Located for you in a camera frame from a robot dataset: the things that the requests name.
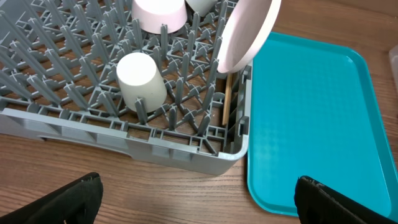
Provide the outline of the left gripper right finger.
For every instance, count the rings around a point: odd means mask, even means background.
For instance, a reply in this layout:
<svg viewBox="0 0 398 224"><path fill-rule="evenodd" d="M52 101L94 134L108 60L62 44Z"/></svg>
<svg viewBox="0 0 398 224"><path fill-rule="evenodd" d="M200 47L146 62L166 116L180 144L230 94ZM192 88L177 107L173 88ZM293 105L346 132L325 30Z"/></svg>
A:
<svg viewBox="0 0 398 224"><path fill-rule="evenodd" d="M301 224L397 224L306 175L296 183L294 202Z"/></svg>

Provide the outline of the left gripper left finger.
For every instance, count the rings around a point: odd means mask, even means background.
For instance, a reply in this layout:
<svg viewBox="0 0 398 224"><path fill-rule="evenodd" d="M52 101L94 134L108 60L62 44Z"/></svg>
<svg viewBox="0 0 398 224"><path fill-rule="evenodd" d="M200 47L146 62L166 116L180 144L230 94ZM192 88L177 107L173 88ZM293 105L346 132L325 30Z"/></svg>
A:
<svg viewBox="0 0 398 224"><path fill-rule="evenodd" d="M93 223L101 206L103 184L91 172L1 217L1 223Z"/></svg>

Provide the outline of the white paper cup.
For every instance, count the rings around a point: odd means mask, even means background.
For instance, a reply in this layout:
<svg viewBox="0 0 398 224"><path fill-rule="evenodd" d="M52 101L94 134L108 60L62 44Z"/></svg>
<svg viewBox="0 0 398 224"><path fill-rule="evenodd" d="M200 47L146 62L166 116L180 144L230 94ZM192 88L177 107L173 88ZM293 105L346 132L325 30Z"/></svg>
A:
<svg viewBox="0 0 398 224"><path fill-rule="evenodd" d="M125 55L116 65L116 75L126 106L137 111L137 98L144 100L145 110L160 108L167 97L162 75L154 59L141 52Z"/></svg>

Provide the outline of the white round plate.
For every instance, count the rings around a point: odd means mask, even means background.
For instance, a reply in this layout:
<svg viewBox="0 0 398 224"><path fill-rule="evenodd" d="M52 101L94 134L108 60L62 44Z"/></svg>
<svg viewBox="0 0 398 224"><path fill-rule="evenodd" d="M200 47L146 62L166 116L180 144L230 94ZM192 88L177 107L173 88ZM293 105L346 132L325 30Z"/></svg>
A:
<svg viewBox="0 0 398 224"><path fill-rule="evenodd" d="M218 72L234 73L253 60L276 22L281 0L239 0L222 33Z"/></svg>

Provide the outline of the pink shallow bowl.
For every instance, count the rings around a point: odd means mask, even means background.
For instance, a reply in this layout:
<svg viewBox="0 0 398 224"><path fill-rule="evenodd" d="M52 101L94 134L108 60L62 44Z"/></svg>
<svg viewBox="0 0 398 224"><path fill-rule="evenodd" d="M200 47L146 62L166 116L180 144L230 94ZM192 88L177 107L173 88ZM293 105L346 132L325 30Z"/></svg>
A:
<svg viewBox="0 0 398 224"><path fill-rule="evenodd" d="M173 33L182 28L187 21L184 0L133 0L132 18L138 19L141 29L160 34L162 25Z"/></svg>

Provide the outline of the grey bowl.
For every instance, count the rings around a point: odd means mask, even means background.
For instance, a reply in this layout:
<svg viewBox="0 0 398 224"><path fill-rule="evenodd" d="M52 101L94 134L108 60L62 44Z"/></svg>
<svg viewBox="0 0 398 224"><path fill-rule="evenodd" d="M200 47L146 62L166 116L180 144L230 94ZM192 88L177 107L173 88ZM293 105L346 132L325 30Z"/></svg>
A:
<svg viewBox="0 0 398 224"><path fill-rule="evenodd" d="M205 16L215 6L217 0L185 0L188 6L201 17Z"/></svg>

